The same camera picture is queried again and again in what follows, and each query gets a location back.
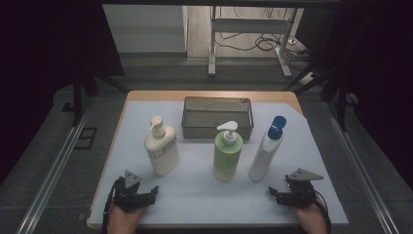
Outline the black stand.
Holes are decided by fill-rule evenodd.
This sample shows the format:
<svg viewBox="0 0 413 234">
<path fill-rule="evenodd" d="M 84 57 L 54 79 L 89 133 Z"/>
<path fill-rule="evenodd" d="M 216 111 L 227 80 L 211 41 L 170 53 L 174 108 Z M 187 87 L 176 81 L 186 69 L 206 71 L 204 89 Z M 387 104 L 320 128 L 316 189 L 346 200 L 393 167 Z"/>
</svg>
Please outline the black stand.
<svg viewBox="0 0 413 234">
<path fill-rule="evenodd" d="M 85 90 L 88 96 L 95 97 L 99 92 L 99 87 L 95 81 L 95 77 L 118 89 L 123 93 L 128 93 L 129 88 L 122 85 L 114 78 L 96 68 L 78 67 L 73 72 L 73 100 L 74 100 L 74 121 L 73 125 L 77 126 L 83 116 L 82 90 Z"/>
<path fill-rule="evenodd" d="M 341 75 L 342 67 L 340 64 L 334 65 L 331 69 L 316 75 L 310 82 L 293 90 L 296 95 L 302 94 L 314 86 L 326 82 L 320 93 L 320 97 L 324 101 L 331 101 L 334 95 L 338 95 L 336 121 L 343 132 L 347 130 L 346 107 L 348 93 L 348 79 Z"/>
</svg>

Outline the person's right hand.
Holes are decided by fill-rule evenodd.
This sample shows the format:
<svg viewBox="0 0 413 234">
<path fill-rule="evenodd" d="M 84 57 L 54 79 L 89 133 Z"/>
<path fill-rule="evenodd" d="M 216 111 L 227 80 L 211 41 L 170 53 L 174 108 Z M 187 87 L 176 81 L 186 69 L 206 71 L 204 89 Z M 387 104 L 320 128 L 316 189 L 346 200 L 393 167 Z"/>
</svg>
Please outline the person's right hand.
<svg viewBox="0 0 413 234">
<path fill-rule="evenodd" d="M 288 209 L 296 216 L 300 226 L 308 234 L 328 234 L 324 217 L 316 205 L 312 204 L 305 209 L 296 207 Z"/>
</svg>

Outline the aluminium floor rail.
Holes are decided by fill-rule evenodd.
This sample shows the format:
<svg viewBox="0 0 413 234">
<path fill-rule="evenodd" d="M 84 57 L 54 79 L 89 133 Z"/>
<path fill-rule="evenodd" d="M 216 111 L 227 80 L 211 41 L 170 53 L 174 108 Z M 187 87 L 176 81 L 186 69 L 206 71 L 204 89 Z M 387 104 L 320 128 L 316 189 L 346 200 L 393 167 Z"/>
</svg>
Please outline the aluminium floor rail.
<svg viewBox="0 0 413 234">
<path fill-rule="evenodd" d="M 336 113 L 334 106 L 330 102 L 324 102 L 323 106 L 328 112 L 330 122 L 335 129 L 337 136 L 339 137 L 341 144 L 344 147 L 344 151 L 352 164 L 357 179 L 375 213 L 378 221 L 381 224 L 385 234 L 399 234 L 399 230 L 394 222 L 394 218 L 384 202 L 383 197 L 380 195 L 376 186 L 368 174 L 366 168 L 361 162 L 359 155 L 350 140 L 349 135 L 345 129 L 339 124 L 338 114 Z"/>
<path fill-rule="evenodd" d="M 90 116 L 94 104 L 94 97 L 88 97 L 85 102 L 84 112 L 79 122 L 71 128 L 63 147 L 60 149 L 56 159 L 50 167 L 45 179 L 38 189 L 32 203 L 27 209 L 21 223 L 15 234 L 32 234 L 44 212 L 47 204 L 56 188 L 56 184 L 70 158 L 74 146 L 84 129 L 84 126 Z"/>
</svg>

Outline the white bottle with blue cap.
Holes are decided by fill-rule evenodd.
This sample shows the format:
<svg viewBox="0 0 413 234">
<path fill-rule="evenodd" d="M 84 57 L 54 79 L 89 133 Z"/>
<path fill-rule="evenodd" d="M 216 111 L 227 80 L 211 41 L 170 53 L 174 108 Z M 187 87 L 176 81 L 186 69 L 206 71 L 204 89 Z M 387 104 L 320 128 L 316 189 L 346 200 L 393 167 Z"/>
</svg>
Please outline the white bottle with blue cap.
<svg viewBox="0 0 413 234">
<path fill-rule="evenodd" d="M 269 171 L 270 164 L 282 143 L 285 125 L 286 119 L 283 116 L 276 116 L 268 131 L 262 137 L 249 170 L 249 178 L 252 181 L 262 180 Z"/>
</svg>

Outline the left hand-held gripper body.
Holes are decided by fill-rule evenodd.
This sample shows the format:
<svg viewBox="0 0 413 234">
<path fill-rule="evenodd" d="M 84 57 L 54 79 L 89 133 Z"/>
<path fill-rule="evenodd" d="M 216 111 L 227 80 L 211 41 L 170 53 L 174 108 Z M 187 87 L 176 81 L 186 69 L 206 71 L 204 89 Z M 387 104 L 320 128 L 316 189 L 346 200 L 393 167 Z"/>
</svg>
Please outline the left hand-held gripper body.
<svg viewBox="0 0 413 234">
<path fill-rule="evenodd" d="M 141 177 L 128 170 L 125 170 L 125 175 L 120 176 L 115 181 L 114 203 L 126 213 L 132 213 L 136 209 L 146 208 L 139 206 L 138 188 L 140 186 Z"/>
</svg>

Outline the green pump bottle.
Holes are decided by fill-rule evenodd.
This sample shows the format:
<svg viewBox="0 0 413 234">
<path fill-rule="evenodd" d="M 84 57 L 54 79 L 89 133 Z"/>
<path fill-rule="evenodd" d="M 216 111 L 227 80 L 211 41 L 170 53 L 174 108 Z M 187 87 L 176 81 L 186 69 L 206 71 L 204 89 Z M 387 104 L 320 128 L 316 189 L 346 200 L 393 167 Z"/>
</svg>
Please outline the green pump bottle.
<svg viewBox="0 0 413 234">
<path fill-rule="evenodd" d="M 217 127 L 214 140 L 212 171 L 222 181 L 231 180 L 236 173 L 244 141 L 237 133 L 238 123 L 229 121 Z"/>
</svg>

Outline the person's left hand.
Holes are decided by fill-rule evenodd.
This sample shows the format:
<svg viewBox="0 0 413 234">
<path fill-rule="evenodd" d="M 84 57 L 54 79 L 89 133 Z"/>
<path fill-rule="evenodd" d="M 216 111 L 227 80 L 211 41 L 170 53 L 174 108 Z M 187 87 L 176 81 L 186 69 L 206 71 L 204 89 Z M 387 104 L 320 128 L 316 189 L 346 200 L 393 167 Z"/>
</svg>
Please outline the person's left hand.
<svg viewBox="0 0 413 234">
<path fill-rule="evenodd" d="M 108 213 L 107 233 L 134 234 L 139 220 L 145 211 L 145 208 L 140 208 L 132 213 L 125 213 L 118 206 L 112 205 Z"/>
</svg>

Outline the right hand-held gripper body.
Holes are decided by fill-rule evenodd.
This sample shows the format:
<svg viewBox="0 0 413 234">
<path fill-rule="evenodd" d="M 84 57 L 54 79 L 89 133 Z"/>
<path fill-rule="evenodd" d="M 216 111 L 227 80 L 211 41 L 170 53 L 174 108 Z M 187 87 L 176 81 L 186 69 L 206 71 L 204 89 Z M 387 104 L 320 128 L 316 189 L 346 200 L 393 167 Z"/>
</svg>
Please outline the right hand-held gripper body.
<svg viewBox="0 0 413 234">
<path fill-rule="evenodd" d="M 289 206 L 291 207 L 305 209 L 317 199 L 315 188 L 311 181 L 323 179 L 323 176 L 299 168 L 292 174 L 286 175 L 285 179 L 290 192 L 279 192 L 278 196 L 289 197 Z"/>
</svg>

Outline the cream pump bottle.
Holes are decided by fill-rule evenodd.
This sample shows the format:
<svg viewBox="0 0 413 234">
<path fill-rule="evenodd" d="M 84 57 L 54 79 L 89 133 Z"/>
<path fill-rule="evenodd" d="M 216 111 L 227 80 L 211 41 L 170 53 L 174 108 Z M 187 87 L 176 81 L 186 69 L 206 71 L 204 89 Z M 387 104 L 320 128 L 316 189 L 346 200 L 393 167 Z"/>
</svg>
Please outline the cream pump bottle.
<svg viewBox="0 0 413 234">
<path fill-rule="evenodd" d="M 155 174 L 165 176 L 180 162 L 176 131 L 171 126 L 165 126 L 160 116 L 153 116 L 150 125 L 144 147 Z"/>
</svg>

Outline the white metal stand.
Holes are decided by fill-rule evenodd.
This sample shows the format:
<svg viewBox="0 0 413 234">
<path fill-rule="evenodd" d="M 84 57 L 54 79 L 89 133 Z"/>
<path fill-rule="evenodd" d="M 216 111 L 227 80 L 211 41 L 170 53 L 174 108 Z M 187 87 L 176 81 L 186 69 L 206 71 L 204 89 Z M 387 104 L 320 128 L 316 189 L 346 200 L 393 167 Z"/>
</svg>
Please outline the white metal stand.
<svg viewBox="0 0 413 234">
<path fill-rule="evenodd" d="M 281 35 L 281 45 L 275 48 L 275 53 L 279 60 L 284 77 L 292 77 L 288 63 L 284 58 L 284 53 L 296 14 L 298 12 L 297 8 L 292 9 L 288 19 L 223 19 L 216 16 L 216 10 L 216 6 L 212 6 L 210 8 L 210 44 L 207 66 L 207 74 L 210 77 L 215 75 L 215 34 L 217 32 L 265 33 Z"/>
</svg>

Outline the white power strip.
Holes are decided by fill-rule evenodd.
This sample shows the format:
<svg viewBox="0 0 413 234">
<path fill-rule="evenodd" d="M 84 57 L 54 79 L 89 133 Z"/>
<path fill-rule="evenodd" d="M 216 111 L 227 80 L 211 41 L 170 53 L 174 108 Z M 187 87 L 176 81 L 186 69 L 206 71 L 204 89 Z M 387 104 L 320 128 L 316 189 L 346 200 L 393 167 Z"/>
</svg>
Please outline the white power strip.
<svg viewBox="0 0 413 234">
<path fill-rule="evenodd" d="M 306 85 L 308 83 L 310 83 L 311 81 L 313 81 L 315 78 L 317 77 L 317 75 L 314 72 L 309 72 L 307 75 L 305 75 L 300 81 L 299 83 L 301 85 Z"/>
</svg>

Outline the dark curtain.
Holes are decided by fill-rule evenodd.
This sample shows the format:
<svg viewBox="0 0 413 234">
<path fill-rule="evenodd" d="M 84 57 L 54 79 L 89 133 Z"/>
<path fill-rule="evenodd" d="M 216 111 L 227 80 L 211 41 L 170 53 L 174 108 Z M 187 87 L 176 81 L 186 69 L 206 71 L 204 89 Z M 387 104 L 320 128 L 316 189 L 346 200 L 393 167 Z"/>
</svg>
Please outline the dark curtain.
<svg viewBox="0 0 413 234">
<path fill-rule="evenodd" d="M 362 126 L 413 190 L 413 0 L 373 0 L 373 19 L 340 76 Z M 341 58 L 366 11 L 305 9 L 296 38 L 314 56 Z"/>
<path fill-rule="evenodd" d="M 76 73 L 124 74 L 103 0 L 0 0 L 0 183 Z"/>
</svg>

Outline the pale blue table mat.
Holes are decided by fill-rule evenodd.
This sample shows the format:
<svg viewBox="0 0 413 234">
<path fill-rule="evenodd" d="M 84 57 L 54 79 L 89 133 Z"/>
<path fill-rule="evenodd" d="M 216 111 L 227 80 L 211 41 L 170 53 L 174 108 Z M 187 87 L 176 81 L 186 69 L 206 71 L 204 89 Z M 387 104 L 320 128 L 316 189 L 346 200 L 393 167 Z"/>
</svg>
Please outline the pale blue table mat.
<svg viewBox="0 0 413 234">
<path fill-rule="evenodd" d="M 159 189 L 155 205 L 148 208 L 140 221 L 145 227 L 293 224 L 295 217 L 286 207 L 277 204 L 269 190 L 286 190 L 286 176 L 297 169 L 320 176 L 313 186 L 324 197 L 331 221 L 334 224 L 347 223 L 307 119 L 282 102 L 256 102 L 252 105 L 252 113 L 252 134 L 244 144 L 233 179 L 220 181 L 214 177 L 212 140 L 186 139 L 183 136 L 177 139 L 179 165 L 169 174 L 158 176 L 144 148 L 150 119 L 159 115 L 165 124 L 179 130 L 183 104 L 180 101 L 128 102 L 113 139 L 87 225 L 90 228 L 100 227 L 112 184 L 125 171 L 141 176 L 140 192 L 146 193 L 153 187 Z M 267 175 L 254 182 L 249 178 L 248 171 L 261 138 L 276 116 L 286 119 L 283 140 Z"/>
</svg>

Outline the grey metal mesh basket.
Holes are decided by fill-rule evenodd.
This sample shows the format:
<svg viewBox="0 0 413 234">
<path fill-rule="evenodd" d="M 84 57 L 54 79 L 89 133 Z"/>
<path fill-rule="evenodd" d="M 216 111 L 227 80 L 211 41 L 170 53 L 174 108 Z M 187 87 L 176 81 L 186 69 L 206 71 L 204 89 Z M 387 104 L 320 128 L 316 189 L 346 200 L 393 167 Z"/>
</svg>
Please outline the grey metal mesh basket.
<svg viewBox="0 0 413 234">
<path fill-rule="evenodd" d="M 217 126 L 238 123 L 237 132 L 249 140 L 254 127 L 252 107 L 246 97 L 186 97 L 181 127 L 184 138 L 215 138 Z"/>
</svg>

